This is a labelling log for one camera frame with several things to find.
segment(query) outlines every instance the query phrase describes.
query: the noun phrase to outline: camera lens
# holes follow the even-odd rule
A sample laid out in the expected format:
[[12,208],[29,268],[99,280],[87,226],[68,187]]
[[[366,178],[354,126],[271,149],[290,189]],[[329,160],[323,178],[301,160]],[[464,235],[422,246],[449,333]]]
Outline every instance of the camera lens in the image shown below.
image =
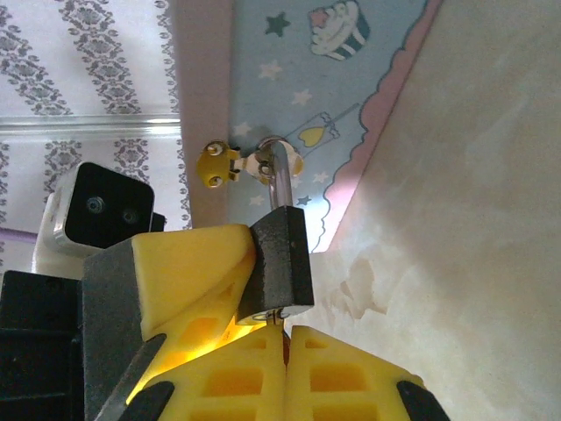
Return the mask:
[[133,209],[123,210],[123,220],[129,225],[136,224],[138,222],[138,212]]
[[91,197],[86,201],[86,207],[90,213],[102,213],[105,211],[105,202],[99,196]]

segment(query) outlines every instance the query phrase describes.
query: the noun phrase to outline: beige wall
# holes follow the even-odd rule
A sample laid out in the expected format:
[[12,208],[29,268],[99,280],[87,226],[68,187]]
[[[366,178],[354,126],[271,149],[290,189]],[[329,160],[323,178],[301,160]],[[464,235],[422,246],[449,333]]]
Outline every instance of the beige wall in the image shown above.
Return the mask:
[[453,420],[561,419],[561,2],[445,0],[300,318]]

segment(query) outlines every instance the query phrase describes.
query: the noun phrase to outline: pink wavy border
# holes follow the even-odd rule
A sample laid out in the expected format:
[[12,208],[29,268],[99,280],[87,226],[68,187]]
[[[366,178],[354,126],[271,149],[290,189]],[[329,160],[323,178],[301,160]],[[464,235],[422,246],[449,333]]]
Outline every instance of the pink wavy border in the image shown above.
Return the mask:
[[331,210],[323,218],[325,233],[314,250],[316,253],[329,248],[442,2],[429,0],[423,16],[405,41],[405,48],[394,56],[379,91],[364,103],[360,113],[360,122],[366,128],[364,142],[352,151],[351,160],[337,171],[333,184],[325,191]]

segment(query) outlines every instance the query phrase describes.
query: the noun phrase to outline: damask wallpaper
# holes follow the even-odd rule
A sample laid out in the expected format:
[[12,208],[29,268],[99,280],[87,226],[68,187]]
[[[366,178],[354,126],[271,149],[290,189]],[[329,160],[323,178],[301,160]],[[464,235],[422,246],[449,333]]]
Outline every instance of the damask wallpaper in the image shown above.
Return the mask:
[[[167,0],[0,0],[0,227],[37,232],[59,176],[95,161],[150,183],[167,229],[190,227],[179,133],[11,135],[18,118],[178,112]],[[0,272],[33,243],[0,239]]]

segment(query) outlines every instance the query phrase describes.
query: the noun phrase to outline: black camera face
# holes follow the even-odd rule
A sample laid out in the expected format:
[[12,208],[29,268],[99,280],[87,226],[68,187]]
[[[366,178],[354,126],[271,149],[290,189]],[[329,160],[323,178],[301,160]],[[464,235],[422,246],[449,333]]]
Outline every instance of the black camera face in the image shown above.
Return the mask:
[[74,243],[107,248],[151,231],[153,205],[147,184],[85,162],[76,175],[65,233]]

